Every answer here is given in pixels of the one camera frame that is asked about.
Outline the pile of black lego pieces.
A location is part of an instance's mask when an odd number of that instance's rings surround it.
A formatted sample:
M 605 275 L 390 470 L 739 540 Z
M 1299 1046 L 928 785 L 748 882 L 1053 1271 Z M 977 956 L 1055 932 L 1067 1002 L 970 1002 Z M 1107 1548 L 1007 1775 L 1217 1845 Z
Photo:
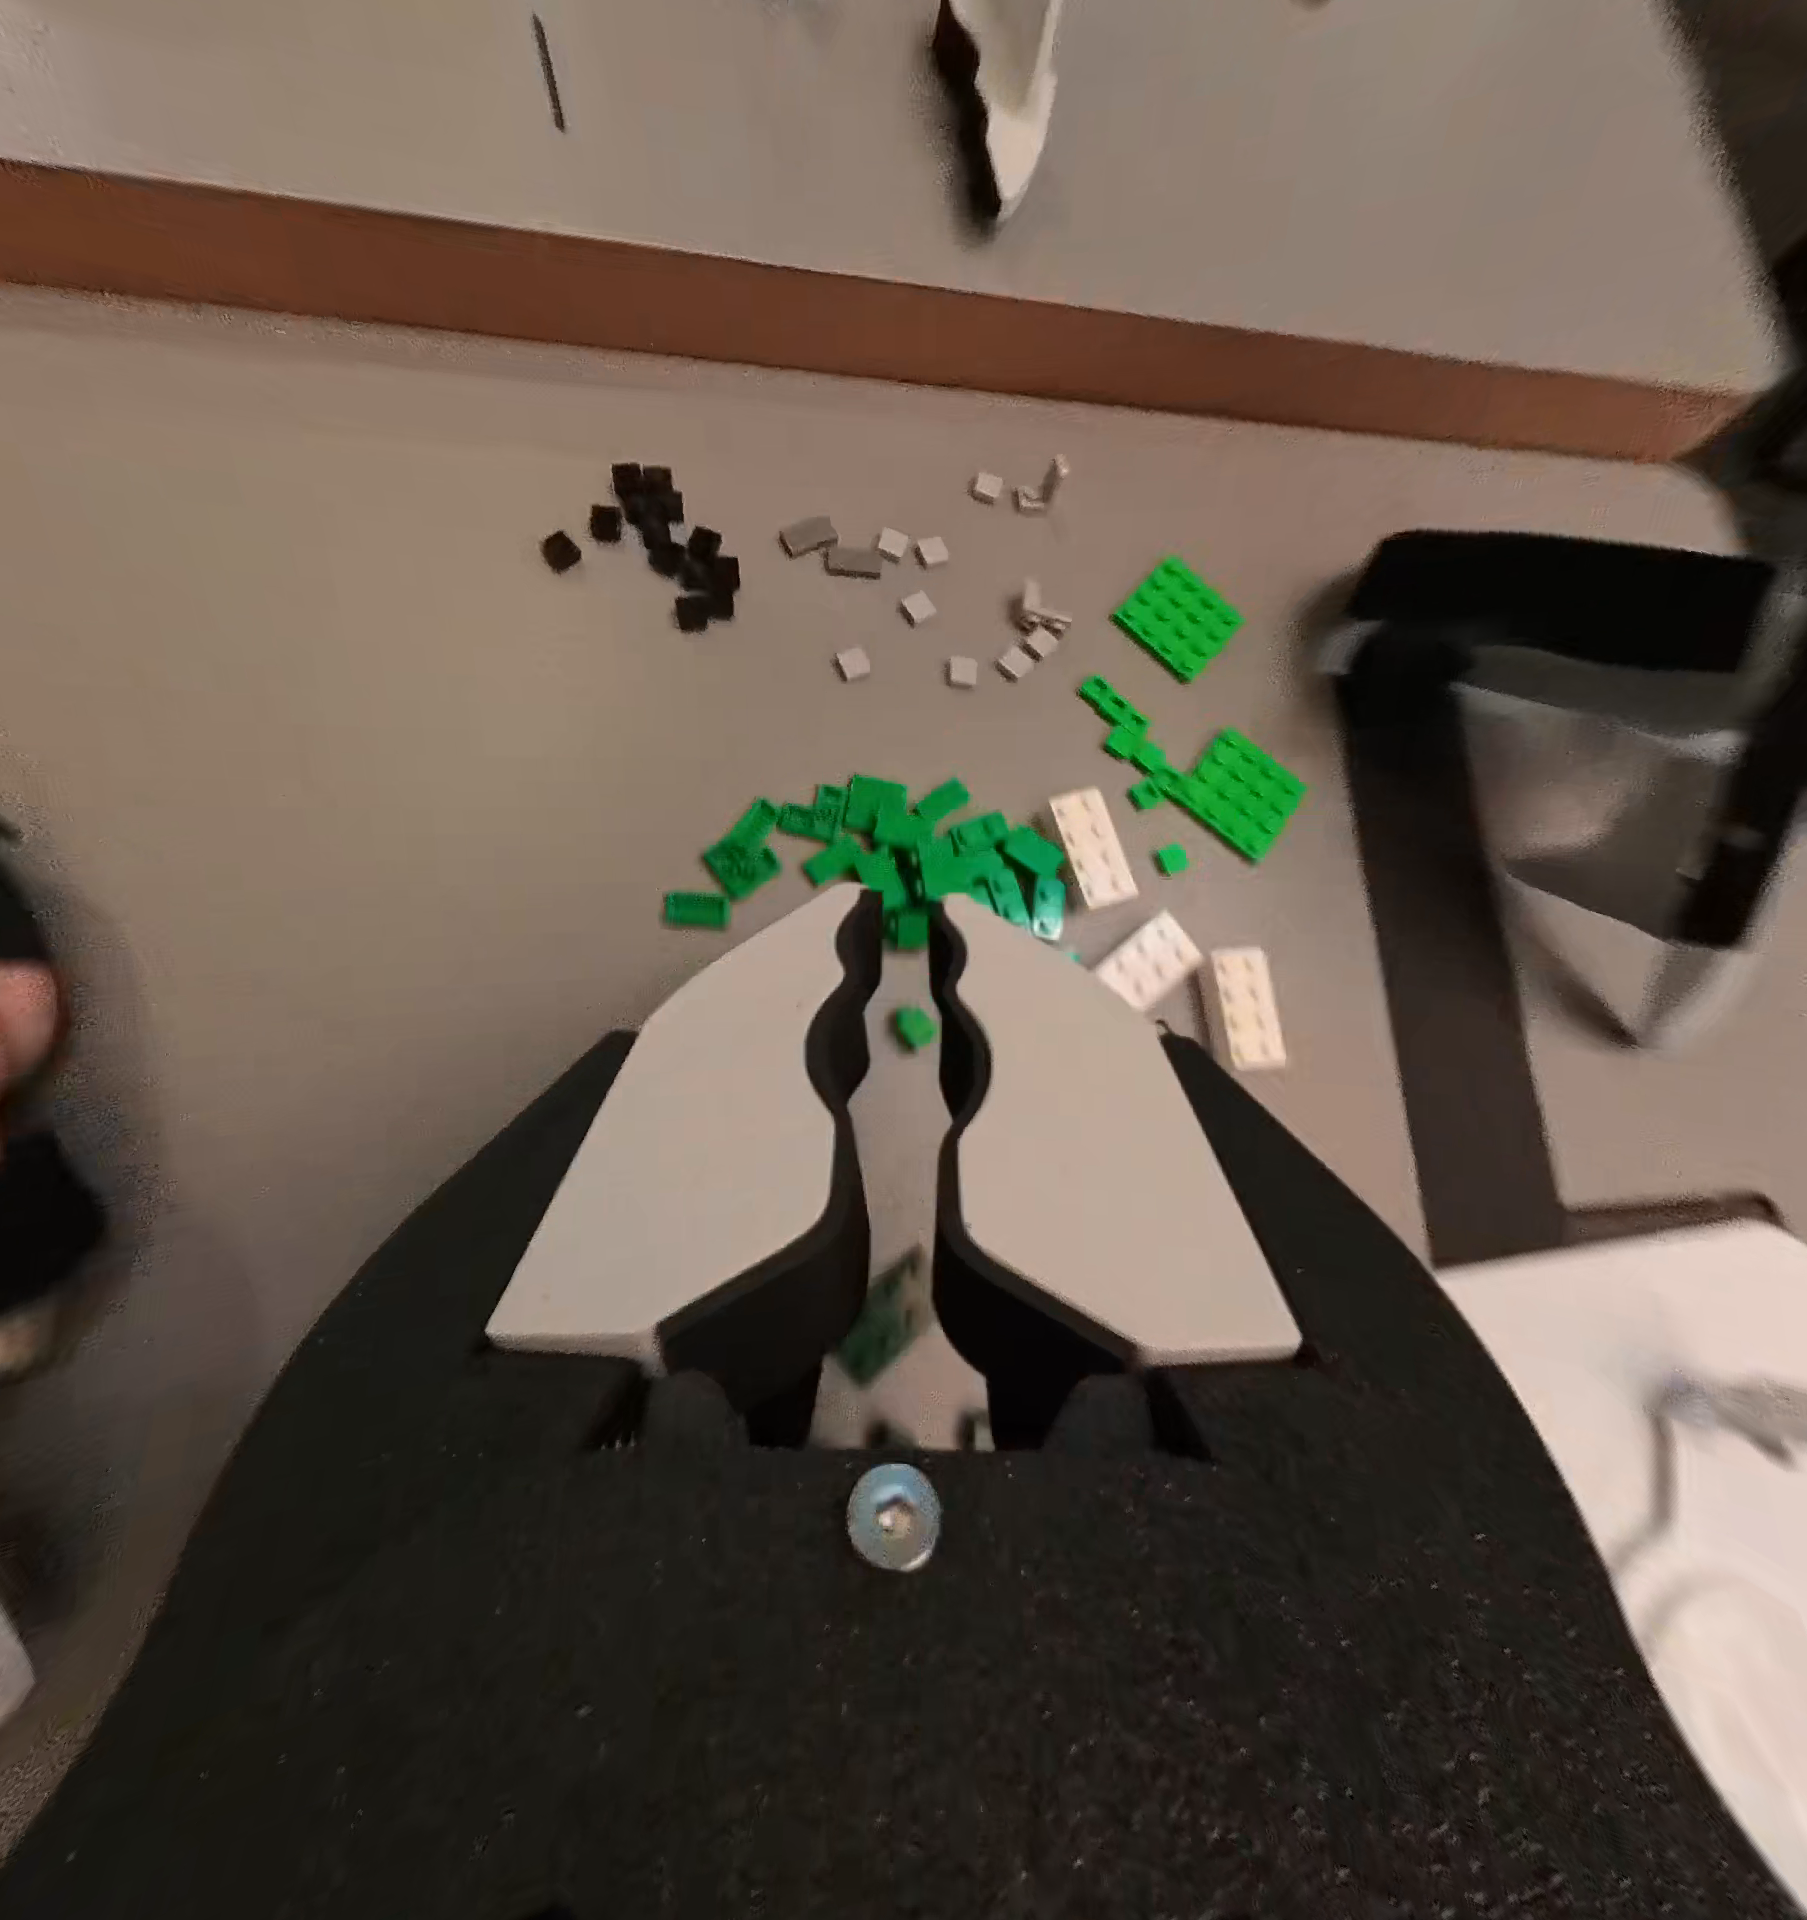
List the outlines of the pile of black lego pieces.
M 697 521 L 667 463 L 619 458 L 605 467 L 609 491 L 588 503 L 582 534 L 558 525 L 534 542 L 546 573 L 564 578 L 596 548 L 634 548 L 672 588 L 675 628 L 700 634 L 737 618 L 743 560 L 724 534 Z

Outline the square bright green lego plate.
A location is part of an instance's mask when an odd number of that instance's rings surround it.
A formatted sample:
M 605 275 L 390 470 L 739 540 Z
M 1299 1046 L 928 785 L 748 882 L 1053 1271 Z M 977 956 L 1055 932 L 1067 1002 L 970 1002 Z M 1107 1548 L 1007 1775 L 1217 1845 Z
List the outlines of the square bright green lego plate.
M 1167 768 L 1162 791 L 1219 843 L 1261 864 L 1290 827 L 1307 780 L 1247 733 L 1226 728 L 1213 733 L 1193 765 Z
M 1243 612 L 1177 555 L 1159 558 L 1114 603 L 1108 621 L 1180 686 L 1208 675 L 1247 622 Z

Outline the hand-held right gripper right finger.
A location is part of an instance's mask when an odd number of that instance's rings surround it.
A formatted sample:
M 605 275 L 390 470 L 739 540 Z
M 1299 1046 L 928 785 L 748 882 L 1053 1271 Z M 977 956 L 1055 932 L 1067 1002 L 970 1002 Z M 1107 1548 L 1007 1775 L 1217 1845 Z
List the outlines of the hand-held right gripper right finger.
M 1082 1380 L 1290 1362 L 1302 1332 L 1173 1038 L 970 898 L 937 910 L 933 1308 L 1000 1453 Z

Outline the white and black plastic part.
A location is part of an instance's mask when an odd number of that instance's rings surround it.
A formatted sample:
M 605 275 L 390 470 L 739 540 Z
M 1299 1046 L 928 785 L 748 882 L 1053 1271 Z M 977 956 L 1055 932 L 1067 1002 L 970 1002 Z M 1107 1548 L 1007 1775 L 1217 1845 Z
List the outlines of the white and black plastic part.
M 939 4 L 931 60 L 941 83 L 976 227 L 1022 202 L 1055 111 L 1065 4 Z

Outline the black tablet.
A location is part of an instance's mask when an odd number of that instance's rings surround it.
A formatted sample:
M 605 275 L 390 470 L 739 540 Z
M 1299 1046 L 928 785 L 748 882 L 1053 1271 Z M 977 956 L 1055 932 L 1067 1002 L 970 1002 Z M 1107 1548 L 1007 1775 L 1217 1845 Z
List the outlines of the black tablet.
M 1732 675 L 1779 573 L 1757 558 L 1527 531 L 1398 531 L 1356 576 L 1351 622 L 1472 628 L 1590 666 Z

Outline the pile of bright green lego pieces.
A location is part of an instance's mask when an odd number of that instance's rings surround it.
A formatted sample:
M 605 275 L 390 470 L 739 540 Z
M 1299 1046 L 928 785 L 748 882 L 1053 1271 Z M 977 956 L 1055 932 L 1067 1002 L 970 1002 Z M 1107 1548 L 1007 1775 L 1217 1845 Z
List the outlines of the pile of bright green lego pieces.
M 731 910 L 782 873 L 772 834 L 819 843 L 801 861 L 815 885 L 857 879 L 882 903 L 882 926 L 898 952 L 928 944 L 931 907 L 970 898 L 1001 922 L 1058 941 L 1065 907 L 1077 900 L 1065 852 L 1053 831 L 1012 824 L 1001 812 L 961 816 L 970 788 L 941 780 L 918 800 L 894 780 L 852 776 L 816 785 L 804 806 L 748 801 L 745 813 L 700 852 L 710 891 L 675 889 L 663 922 L 721 931 Z

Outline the pile of dark green lego pieces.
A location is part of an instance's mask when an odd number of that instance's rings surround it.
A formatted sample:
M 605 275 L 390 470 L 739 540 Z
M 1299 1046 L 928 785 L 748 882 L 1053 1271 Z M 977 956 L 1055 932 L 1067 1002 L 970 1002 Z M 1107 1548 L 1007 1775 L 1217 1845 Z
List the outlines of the pile of dark green lego pieces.
M 924 1244 L 909 1245 L 871 1278 L 831 1365 L 834 1417 L 852 1444 L 864 1448 L 901 1444 L 921 1453 L 992 1448 L 988 1383 L 941 1330 Z

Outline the scattered grey lego pieces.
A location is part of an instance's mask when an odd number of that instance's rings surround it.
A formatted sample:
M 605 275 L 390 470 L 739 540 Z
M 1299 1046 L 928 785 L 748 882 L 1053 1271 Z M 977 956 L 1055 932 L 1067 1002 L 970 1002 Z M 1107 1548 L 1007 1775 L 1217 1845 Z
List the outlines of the scattered grey lego pieces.
M 1070 458 L 1053 455 L 1038 484 L 1012 488 L 1001 475 L 977 467 L 967 494 L 985 506 L 1012 499 L 1018 517 L 1049 517 L 1070 475 Z M 939 606 L 921 576 L 947 566 L 952 552 L 941 537 L 909 537 L 885 525 L 873 540 L 857 546 L 842 537 L 828 517 L 798 517 L 776 531 L 776 548 L 791 560 L 816 558 L 828 578 L 898 588 L 898 618 L 909 631 L 921 631 L 939 618 Z M 1053 609 L 1035 578 L 1022 578 L 1004 609 L 1012 642 L 991 661 L 991 672 L 1018 686 L 1058 652 L 1073 618 Z

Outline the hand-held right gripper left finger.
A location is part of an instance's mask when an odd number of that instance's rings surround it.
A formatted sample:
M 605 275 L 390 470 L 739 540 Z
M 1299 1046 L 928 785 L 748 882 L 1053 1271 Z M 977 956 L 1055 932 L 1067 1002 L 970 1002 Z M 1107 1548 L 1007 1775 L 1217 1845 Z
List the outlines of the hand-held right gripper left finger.
M 704 1375 L 757 1447 L 804 1447 L 871 1278 L 851 1101 L 880 977 L 882 903 L 839 882 L 619 1035 L 485 1342 Z

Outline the white book stand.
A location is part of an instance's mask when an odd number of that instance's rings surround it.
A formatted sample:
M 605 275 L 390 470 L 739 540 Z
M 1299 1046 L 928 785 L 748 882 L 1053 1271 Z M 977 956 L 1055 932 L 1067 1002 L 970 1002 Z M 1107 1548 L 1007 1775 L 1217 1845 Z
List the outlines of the white book stand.
M 1770 1223 L 1439 1277 L 1687 1751 L 1807 1915 L 1807 1245 Z

